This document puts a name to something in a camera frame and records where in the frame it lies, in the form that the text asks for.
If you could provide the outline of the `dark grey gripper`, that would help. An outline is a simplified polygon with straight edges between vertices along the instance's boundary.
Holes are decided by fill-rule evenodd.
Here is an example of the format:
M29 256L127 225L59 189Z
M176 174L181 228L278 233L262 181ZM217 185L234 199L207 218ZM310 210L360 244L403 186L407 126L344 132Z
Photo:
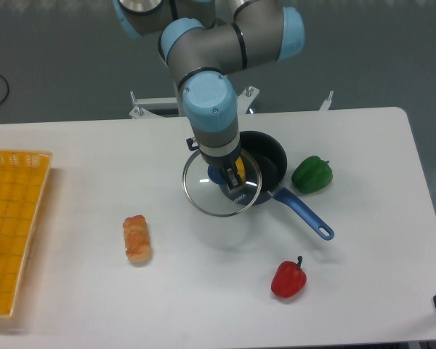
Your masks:
M241 146L237 145L230 152L225 148L199 148L204 161L212 167L226 171L226 183L230 192L239 190L242 186L241 176L236 169L236 161L241 155Z

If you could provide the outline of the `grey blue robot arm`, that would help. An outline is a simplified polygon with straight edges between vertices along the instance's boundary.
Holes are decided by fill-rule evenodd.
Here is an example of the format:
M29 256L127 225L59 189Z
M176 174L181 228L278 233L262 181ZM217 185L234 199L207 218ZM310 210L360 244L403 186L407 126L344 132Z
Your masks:
M229 188L241 186L238 102L228 75L299 54L302 16L277 1L230 1L233 20L222 25L214 1L115 1L113 7L130 35L160 34L159 55L204 160Z

